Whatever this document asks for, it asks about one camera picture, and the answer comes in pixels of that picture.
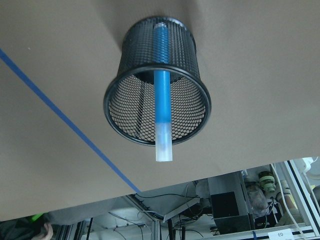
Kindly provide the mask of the person's bare hand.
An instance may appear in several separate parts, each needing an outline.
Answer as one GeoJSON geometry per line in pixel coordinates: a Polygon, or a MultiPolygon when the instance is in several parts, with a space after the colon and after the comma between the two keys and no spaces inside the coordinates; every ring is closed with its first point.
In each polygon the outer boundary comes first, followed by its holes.
{"type": "Polygon", "coordinates": [[[53,237],[53,233],[54,233],[52,225],[50,223],[45,223],[44,228],[46,230],[46,233],[44,233],[40,239],[41,240],[51,240],[53,237]]]}

